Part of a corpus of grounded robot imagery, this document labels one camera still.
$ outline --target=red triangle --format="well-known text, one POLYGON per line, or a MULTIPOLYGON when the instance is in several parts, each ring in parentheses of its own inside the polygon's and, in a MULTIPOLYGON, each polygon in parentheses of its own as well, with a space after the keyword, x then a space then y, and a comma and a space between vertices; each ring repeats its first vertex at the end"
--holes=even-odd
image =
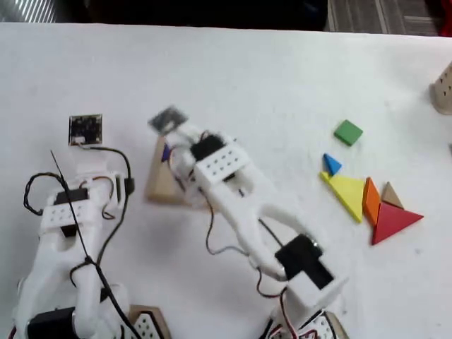
POLYGON ((380 204, 379 219, 374 230, 374 237, 372 238, 372 245, 378 244, 423 217, 422 215, 382 202, 380 204))

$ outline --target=white table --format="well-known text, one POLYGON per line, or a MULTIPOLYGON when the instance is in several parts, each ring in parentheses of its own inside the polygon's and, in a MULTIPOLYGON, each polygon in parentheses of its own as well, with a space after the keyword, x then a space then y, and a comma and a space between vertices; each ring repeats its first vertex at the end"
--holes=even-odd
MULTIPOLYGON (((146 122, 175 104, 194 123, 237 136, 341 248, 350 281, 331 310, 351 338, 449 337, 452 117, 434 111, 427 87, 451 55, 452 40, 431 37, 0 25, 0 331, 10 329, 16 282, 37 247, 40 220, 22 207, 25 183, 55 170, 50 148, 71 177, 68 116, 102 113, 104 144, 129 155, 137 183, 106 252, 109 280, 122 281, 132 302, 160 306, 174 338, 260 334, 274 302, 255 292, 245 259, 207 254, 208 215, 144 199, 156 142, 146 122), (351 148, 332 136, 343 119, 364 130, 351 148), (369 224, 357 225, 319 179, 324 152, 344 175, 371 176, 379 188, 391 181, 425 218, 371 247, 369 224)), ((54 185, 36 184, 31 204, 54 185)), ((213 246, 233 241, 218 218, 213 246)))

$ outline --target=large triangle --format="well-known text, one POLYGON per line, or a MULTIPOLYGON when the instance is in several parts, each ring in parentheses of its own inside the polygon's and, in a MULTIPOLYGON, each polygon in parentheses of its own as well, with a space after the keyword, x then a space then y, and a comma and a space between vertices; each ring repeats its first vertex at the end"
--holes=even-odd
POLYGON ((339 172, 342 165, 334 157, 331 157, 330 155, 325 153, 323 155, 323 158, 328 168, 328 172, 330 172, 331 175, 334 175, 337 172, 339 172))
POLYGON ((395 207, 403 209, 403 205, 400 202, 400 199, 398 198, 396 191, 394 191, 390 182, 388 182, 384 187, 383 194, 381 195, 381 201, 384 201, 385 203, 390 203, 395 207))
POLYGON ((380 195, 370 177, 366 180, 362 207, 364 209, 364 214, 367 216, 367 219, 369 219, 369 222, 372 226, 375 226, 377 220, 379 219, 380 195))
POLYGON ((362 220, 362 194, 364 181, 344 177, 342 175, 330 176, 327 172, 321 172, 320 177, 333 189, 340 202, 357 221, 362 220))
POLYGON ((374 229, 372 245, 378 244, 422 218, 422 215, 402 210, 388 203, 380 203, 379 221, 374 229))

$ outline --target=yellow triangle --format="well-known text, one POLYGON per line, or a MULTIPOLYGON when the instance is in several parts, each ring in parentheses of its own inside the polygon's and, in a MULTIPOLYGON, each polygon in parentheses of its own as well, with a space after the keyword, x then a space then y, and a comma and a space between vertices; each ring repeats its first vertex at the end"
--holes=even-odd
POLYGON ((357 222, 361 222, 364 180, 347 178, 338 174, 332 177, 327 172, 320 172, 320 177, 333 189, 352 217, 357 222))

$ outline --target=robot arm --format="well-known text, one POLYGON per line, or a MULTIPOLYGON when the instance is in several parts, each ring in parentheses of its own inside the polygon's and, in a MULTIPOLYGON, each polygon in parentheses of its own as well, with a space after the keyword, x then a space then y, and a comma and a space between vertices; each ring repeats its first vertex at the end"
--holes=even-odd
MULTIPOLYGON (((150 125, 171 149, 170 169, 186 200, 196 203, 207 198, 231 224, 251 265, 287 281, 285 308, 295 328, 331 303, 347 280, 340 257, 321 248, 319 229, 303 222, 299 209, 280 196, 234 140, 202 132, 173 107, 150 125), (298 236, 273 253, 259 232, 258 221, 263 217, 291 227, 298 236)), ((281 309, 274 317, 284 323, 281 309)))
MULTIPOLYGON (((124 207, 124 177, 118 172, 82 174, 68 183, 71 203, 88 254, 96 259, 102 241, 102 216, 124 207)), ((77 287, 75 306, 45 312, 70 270, 83 263, 85 253, 64 190, 55 191, 43 210, 40 243, 29 276, 20 284, 14 322, 19 338, 94 338, 99 328, 101 283, 93 265, 73 273, 77 287)), ((117 290, 121 307, 128 311, 125 289, 117 290)))

